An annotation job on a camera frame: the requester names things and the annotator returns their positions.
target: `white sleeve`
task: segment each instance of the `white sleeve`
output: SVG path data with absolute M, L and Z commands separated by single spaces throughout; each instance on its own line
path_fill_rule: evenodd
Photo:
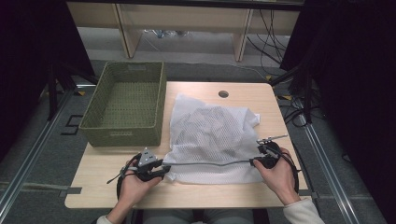
M 311 200 L 305 199 L 286 205 L 283 214 L 292 224 L 324 223 L 318 215 L 318 210 Z
M 113 224 L 111 223 L 106 216 L 101 216 L 98 218 L 98 220 L 96 221 L 96 224 Z

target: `hand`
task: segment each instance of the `hand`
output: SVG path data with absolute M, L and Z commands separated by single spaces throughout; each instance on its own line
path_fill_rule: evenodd
M 133 173 L 130 170 L 125 173 L 127 176 L 122 181 L 119 201 L 107 215 L 107 219 L 111 223 L 121 223 L 134 205 L 139 203 L 151 188 L 162 181 L 160 177 L 155 177 L 150 181 L 144 182 L 136 175 L 133 175 Z
M 280 149 L 285 156 L 289 157 L 289 151 L 285 148 Z M 288 205 L 300 201 L 300 196 L 294 191 L 294 177 L 290 165 L 283 158 L 279 158 L 276 166 L 272 169 L 266 169 L 259 161 L 253 161 L 259 170 L 264 182 L 272 190 L 279 200 Z

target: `person's right hand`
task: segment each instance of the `person's right hand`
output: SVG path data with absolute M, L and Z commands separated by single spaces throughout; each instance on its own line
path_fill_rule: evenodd
M 286 157 L 289 157 L 289 151 L 285 148 L 280 149 Z M 296 203 L 300 201 L 300 196 L 294 191 L 294 177 L 290 165 L 283 158 L 279 158 L 276 166 L 272 169 L 265 168 L 259 161 L 253 161 L 259 170 L 264 182 L 272 190 L 279 200 L 285 204 Z

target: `person's left hand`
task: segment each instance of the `person's left hand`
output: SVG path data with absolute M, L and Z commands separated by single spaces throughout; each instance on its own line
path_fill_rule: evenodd
M 119 202 L 129 204 L 129 209 L 132 209 L 135 204 L 139 203 L 147 194 L 149 189 L 162 181 L 160 177 L 155 177 L 150 181 L 144 182 L 134 175 L 134 172 L 130 170 L 128 170 L 125 174 L 127 176 L 125 176 L 122 181 Z
M 152 187 L 158 185 L 162 181 L 161 177 L 155 177 L 150 181 L 144 182 L 130 170 L 125 174 L 127 176 L 122 180 L 119 201 L 106 216 L 106 218 L 114 224 L 121 223 L 134 205 L 139 203 Z

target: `round hole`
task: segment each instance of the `round hole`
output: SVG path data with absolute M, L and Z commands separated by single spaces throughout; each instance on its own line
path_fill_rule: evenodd
M 230 94 L 227 91 L 219 91 L 219 96 L 221 98 L 227 98 Z

